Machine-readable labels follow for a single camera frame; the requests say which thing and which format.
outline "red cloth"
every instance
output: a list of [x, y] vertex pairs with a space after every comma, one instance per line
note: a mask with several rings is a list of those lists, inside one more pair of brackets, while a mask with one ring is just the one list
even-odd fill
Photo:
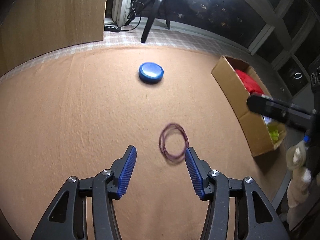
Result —
[[244, 84], [245, 89], [252, 94], [253, 92], [257, 92], [263, 94], [261, 87], [258, 85], [255, 80], [250, 77], [248, 74], [242, 72], [241, 70], [235, 69], [237, 75], [239, 76], [240, 80]]

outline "blue cap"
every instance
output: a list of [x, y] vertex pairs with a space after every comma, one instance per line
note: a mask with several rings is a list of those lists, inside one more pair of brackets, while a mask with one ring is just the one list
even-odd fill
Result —
[[153, 62], [146, 62], [139, 67], [139, 77], [143, 82], [157, 83], [163, 77], [163, 68]]

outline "blue puck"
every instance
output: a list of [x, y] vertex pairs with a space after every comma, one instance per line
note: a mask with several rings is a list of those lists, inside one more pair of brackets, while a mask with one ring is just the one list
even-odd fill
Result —
[[146, 62], [139, 67], [139, 77], [143, 82], [157, 83], [163, 77], [163, 68], [156, 63]]

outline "wall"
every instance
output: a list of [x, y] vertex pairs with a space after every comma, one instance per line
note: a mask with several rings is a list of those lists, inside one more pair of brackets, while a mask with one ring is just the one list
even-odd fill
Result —
[[0, 27], [0, 76], [44, 53], [103, 40], [106, 0], [16, 0]]
[[292, 102], [308, 111], [313, 110], [314, 99], [310, 84], [308, 84], [297, 96], [295, 96], [292, 99]]

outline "ribbed blue rubber pad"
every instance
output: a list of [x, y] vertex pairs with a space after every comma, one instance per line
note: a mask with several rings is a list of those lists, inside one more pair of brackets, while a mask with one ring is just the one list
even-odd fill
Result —
[[124, 165], [124, 168], [121, 171], [119, 176], [119, 186], [117, 190], [117, 196], [121, 198], [126, 192], [130, 182], [130, 178], [133, 172], [134, 165], [137, 160], [137, 149], [135, 147], [132, 148], [127, 162]]
[[189, 175], [192, 181], [193, 188], [195, 189], [196, 194], [200, 197], [202, 200], [204, 198], [204, 190], [203, 190], [203, 184], [202, 179], [200, 176], [200, 173], [198, 171], [198, 168], [195, 164], [195, 161], [192, 158], [192, 155], [189, 151], [189, 149], [186, 150], [186, 165], [189, 171]]

